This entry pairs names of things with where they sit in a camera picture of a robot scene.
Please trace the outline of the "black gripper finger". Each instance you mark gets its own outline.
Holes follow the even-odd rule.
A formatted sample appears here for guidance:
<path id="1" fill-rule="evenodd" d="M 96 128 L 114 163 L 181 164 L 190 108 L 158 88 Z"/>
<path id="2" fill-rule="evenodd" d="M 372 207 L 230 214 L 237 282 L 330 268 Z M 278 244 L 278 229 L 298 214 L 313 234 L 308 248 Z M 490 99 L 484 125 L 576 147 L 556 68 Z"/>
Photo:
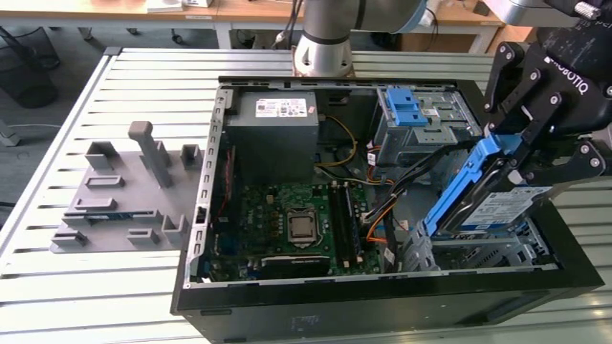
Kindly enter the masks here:
<path id="1" fill-rule="evenodd" d="M 541 45 L 502 42 L 485 89 L 486 128 L 496 134 L 560 134 L 560 79 Z"/>
<path id="2" fill-rule="evenodd" d="M 605 177 L 605 144 L 589 134 L 605 120 L 578 105 L 505 107 L 505 185 L 557 186 Z"/>

